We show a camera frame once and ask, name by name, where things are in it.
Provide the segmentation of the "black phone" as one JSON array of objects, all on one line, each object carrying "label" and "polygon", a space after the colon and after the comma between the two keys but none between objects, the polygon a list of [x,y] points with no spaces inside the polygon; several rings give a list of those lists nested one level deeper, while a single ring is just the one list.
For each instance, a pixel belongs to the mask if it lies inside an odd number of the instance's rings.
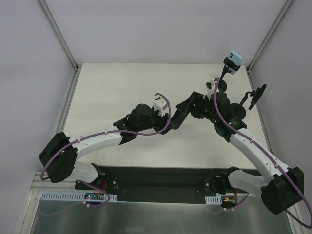
[{"label": "black phone", "polygon": [[267,85],[263,84],[261,87],[258,87],[256,90],[252,91],[252,93],[251,93],[252,100],[251,100],[251,103],[250,103],[249,108],[248,108],[249,110],[251,110],[256,105],[256,103],[259,101],[259,99],[263,95],[266,87],[267,87]]},{"label": "black phone", "polygon": [[186,109],[185,110],[177,109],[170,120],[171,129],[174,129],[174,130],[178,129],[183,123],[183,121],[186,119],[188,114],[189,114],[189,111]]}]

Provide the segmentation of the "black round base phone stand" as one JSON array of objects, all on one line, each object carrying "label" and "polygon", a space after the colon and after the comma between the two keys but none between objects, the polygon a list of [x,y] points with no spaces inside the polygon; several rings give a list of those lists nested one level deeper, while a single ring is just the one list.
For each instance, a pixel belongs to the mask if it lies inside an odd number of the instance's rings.
[{"label": "black round base phone stand", "polygon": [[255,94],[255,90],[248,91],[245,93],[244,97],[239,103],[231,103],[230,104],[230,119],[228,122],[234,120],[243,120],[246,116],[246,110],[243,107],[243,104],[246,102],[248,97],[253,97]]}]

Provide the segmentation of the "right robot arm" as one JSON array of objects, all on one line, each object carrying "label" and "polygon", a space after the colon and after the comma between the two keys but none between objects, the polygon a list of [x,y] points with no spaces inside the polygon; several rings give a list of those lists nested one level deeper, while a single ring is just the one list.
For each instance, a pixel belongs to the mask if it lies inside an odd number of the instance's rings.
[{"label": "right robot arm", "polygon": [[187,115],[208,119],[216,132],[237,148],[259,171],[254,176],[231,167],[221,173],[219,186],[224,192],[238,188],[261,198],[266,208],[279,214],[302,200],[304,195],[304,173],[290,168],[271,152],[257,143],[243,122],[244,107],[231,103],[226,93],[207,97],[193,92],[176,106],[172,122],[178,128]]}]

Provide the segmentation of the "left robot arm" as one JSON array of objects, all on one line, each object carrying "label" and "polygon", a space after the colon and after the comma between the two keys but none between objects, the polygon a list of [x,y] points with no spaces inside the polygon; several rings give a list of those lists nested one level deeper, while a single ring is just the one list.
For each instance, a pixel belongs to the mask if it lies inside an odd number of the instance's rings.
[{"label": "left robot arm", "polygon": [[94,163],[83,163],[79,159],[106,147],[128,143],[137,136],[160,134],[169,126],[171,114],[169,104],[163,107],[139,104],[126,117],[101,132],[80,136],[57,133],[39,155],[43,165],[40,178],[53,183],[70,178],[86,182],[97,190],[103,184],[101,172]]}]

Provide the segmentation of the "black tall clamp phone stand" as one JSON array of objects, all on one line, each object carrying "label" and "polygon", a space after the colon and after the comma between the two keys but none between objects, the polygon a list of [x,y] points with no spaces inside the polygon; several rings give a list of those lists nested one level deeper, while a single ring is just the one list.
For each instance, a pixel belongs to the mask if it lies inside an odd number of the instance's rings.
[{"label": "black tall clamp phone stand", "polygon": [[221,73],[219,86],[218,86],[219,92],[221,92],[221,93],[224,93],[227,90],[227,84],[223,80],[224,76],[227,73],[229,73],[229,67],[228,67],[229,61],[228,61],[227,57],[224,58],[223,63],[224,63],[224,67],[223,67],[223,70],[222,70],[222,73]]}]

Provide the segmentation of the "light blue phone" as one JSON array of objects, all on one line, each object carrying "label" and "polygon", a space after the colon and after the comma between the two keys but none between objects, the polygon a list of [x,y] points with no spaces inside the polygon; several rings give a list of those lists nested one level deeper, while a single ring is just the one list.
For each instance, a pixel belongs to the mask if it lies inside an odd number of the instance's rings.
[{"label": "light blue phone", "polygon": [[242,56],[235,51],[231,51],[227,59],[229,61],[228,63],[229,73],[231,75],[234,75],[241,67]]}]

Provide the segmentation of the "left aluminium frame post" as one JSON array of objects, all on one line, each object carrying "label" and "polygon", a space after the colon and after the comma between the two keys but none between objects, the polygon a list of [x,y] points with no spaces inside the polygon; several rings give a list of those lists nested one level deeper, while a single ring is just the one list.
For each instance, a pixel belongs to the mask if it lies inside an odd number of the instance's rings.
[{"label": "left aluminium frame post", "polygon": [[76,72],[79,69],[79,64],[76,62],[53,14],[52,11],[50,10],[47,2],[45,0],[37,0],[36,1],[37,4],[39,5],[39,7],[41,8],[44,17],[46,18],[48,24],[50,25],[53,34],[55,35],[62,51],[64,52],[67,60],[69,61],[71,67],[73,68],[73,70]]}]

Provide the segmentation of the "aluminium frame post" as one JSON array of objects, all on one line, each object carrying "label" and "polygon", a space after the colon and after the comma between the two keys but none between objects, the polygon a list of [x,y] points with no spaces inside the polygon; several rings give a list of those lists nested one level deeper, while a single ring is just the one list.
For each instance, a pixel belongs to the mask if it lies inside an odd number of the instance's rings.
[{"label": "aluminium frame post", "polygon": [[257,64],[258,60],[260,59],[261,55],[263,54],[264,50],[268,46],[269,42],[275,35],[276,31],[278,30],[280,24],[282,23],[283,19],[289,12],[292,5],[295,3],[295,0],[286,0],[281,9],[279,10],[277,16],[275,17],[274,21],[272,22],[270,28],[268,29],[267,33],[265,34],[260,46],[256,50],[256,53],[252,57],[250,63],[246,66],[247,74],[249,74],[254,66]]},{"label": "aluminium frame post", "polygon": [[53,34],[55,35],[62,51],[64,52],[67,60],[69,61],[71,67],[73,68],[73,70],[76,72],[79,69],[79,64],[76,62],[53,14],[52,11],[50,10],[47,2],[45,0],[37,0],[36,1],[37,4],[39,5],[39,7],[41,8],[44,17],[46,18],[48,24],[50,25]]}]

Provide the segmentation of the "right aluminium frame post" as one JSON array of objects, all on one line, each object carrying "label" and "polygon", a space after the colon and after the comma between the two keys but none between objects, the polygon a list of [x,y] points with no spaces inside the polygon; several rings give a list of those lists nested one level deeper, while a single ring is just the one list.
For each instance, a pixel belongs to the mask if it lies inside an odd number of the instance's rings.
[{"label": "right aluminium frame post", "polygon": [[280,24],[282,23],[283,19],[289,12],[292,5],[295,3],[295,0],[286,0],[281,9],[279,10],[277,16],[275,17],[274,21],[272,22],[270,28],[268,29],[267,33],[265,34],[260,46],[256,50],[256,53],[252,57],[250,63],[246,66],[247,74],[249,74],[254,66],[257,64],[258,60],[260,59],[261,55],[263,54],[264,50],[268,46],[269,42],[275,35],[276,31],[278,30]]}]

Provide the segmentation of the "aluminium front rail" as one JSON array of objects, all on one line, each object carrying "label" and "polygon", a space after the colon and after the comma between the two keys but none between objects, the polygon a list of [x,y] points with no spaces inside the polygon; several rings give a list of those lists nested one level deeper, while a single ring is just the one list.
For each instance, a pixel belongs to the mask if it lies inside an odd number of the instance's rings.
[{"label": "aluminium front rail", "polygon": [[35,172],[32,184],[31,184],[31,190],[61,190],[61,191],[67,191],[67,190],[73,190],[75,188],[75,180],[66,179],[64,181],[61,181],[59,183],[52,183],[50,179],[47,180],[41,180],[41,172]]}]

